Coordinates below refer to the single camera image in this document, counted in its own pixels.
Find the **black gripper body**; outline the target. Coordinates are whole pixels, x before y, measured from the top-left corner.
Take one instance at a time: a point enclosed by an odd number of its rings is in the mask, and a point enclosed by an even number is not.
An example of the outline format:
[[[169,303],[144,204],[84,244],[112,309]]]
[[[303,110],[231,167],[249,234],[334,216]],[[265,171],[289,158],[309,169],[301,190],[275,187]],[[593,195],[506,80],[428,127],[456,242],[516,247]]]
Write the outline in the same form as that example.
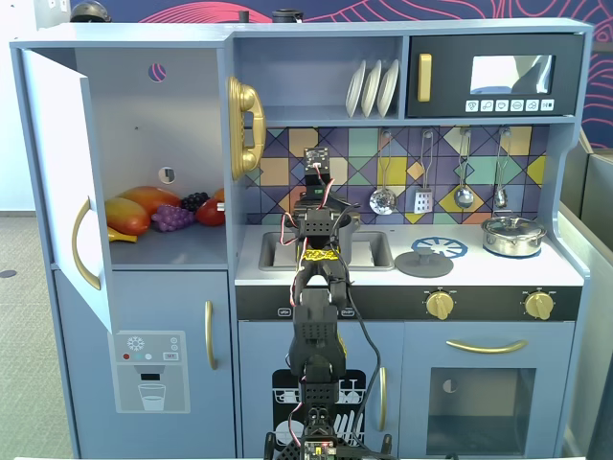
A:
[[[305,167],[304,182],[307,187],[326,187],[331,181],[329,168],[326,166],[319,166],[318,168],[312,166]]]

